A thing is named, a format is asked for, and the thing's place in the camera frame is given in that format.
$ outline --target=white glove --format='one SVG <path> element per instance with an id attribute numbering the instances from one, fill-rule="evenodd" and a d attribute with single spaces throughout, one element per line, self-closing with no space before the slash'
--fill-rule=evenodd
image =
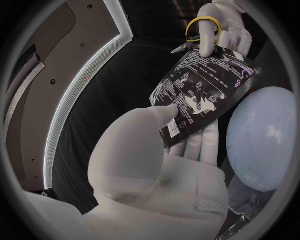
<path id="1" fill-rule="evenodd" d="M 245 11 L 240 8 L 234 0 L 213 0 L 212 3 L 204 5 L 198 12 L 198 17 L 213 17 L 221 23 L 222 32 L 215 37 L 215 24 L 211 20 L 200 20 L 200 55 L 209 57 L 215 46 L 218 45 L 228 48 L 230 45 L 233 51 L 248 55 L 252 45 L 252 36 L 245 29 L 242 19 Z"/>
<path id="2" fill-rule="evenodd" d="M 100 239 L 216 239 L 228 213 L 225 175 L 164 153 L 159 130 L 178 113 L 174 104 L 135 109 L 99 140 L 88 167 L 99 206 L 84 217 Z"/>

